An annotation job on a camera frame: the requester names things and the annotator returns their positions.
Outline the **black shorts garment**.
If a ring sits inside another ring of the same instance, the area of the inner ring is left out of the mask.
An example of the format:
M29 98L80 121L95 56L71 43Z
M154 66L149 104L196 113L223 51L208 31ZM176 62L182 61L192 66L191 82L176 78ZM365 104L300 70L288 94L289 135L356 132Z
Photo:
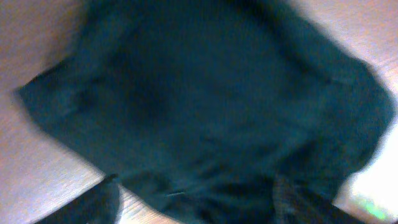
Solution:
M40 129L182 223L276 223L283 175L332 203L395 111L285 1L88 1L70 54L18 90Z

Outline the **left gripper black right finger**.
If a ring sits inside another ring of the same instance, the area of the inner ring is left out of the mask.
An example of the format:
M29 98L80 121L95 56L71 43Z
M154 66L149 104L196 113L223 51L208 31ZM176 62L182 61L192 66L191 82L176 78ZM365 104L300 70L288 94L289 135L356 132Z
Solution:
M276 224L364 224L283 175L274 179L273 201Z

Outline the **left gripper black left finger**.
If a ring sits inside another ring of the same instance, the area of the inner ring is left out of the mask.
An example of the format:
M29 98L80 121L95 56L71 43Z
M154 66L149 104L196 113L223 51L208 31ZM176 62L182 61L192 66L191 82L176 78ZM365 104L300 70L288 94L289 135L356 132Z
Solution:
M118 175L100 183L34 224L117 224L121 218Z

